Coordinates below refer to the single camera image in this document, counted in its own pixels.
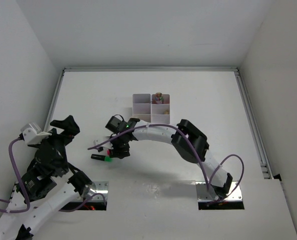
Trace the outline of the green cap black highlighter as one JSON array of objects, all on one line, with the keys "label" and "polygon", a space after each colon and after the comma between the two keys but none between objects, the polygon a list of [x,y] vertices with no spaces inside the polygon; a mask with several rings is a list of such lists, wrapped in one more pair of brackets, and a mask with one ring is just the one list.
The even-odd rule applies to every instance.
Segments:
[{"label": "green cap black highlighter", "polygon": [[102,161],[102,162],[112,162],[113,160],[107,155],[100,155],[100,154],[92,154],[91,159]]}]

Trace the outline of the colourful glue stick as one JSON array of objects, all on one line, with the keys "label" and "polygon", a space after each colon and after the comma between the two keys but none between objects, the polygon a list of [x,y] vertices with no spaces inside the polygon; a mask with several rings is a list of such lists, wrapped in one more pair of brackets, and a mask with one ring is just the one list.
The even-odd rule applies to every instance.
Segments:
[{"label": "colourful glue stick", "polygon": [[154,94],[154,103],[155,104],[163,104],[164,103],[164,96],[161,92],[156,92]]}]

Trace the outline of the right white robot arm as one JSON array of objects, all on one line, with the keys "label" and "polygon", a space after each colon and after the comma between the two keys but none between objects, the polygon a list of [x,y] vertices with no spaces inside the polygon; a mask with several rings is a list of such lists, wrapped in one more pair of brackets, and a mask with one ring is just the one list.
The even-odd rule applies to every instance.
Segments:
[{"label": "right white robot arm", "polygon": [[130,155],[131,141],[154,141],[172,145],[185,161],[198,165],[207,179],[207,189],[223,199],[227,197],[233,177],[207,152],[207,136],[187,119],[176,126],[149,123],[138,118],[128,121],[112,116],[105,126],[113,135],[109,138],[111,158],[122,159]]}]

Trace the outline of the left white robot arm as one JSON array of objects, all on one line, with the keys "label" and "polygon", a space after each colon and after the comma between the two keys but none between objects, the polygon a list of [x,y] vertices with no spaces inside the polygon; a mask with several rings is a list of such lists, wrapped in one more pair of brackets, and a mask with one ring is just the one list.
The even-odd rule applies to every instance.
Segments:
[{"label": "left white robot arm", "polygon": [[[53,120],[50,125],[51,130],[43,131],[36,123],[28,123],[8,146],[17,181],[7,207],[0,208],[0,240],[31,240],[66,204],[78,198],[88,201],[96,194],[93,181],[68,162],[66,146],[80,133],[74,117]],[[19,141],[36,149],[25,174],[19,173],[13,154]]]}]

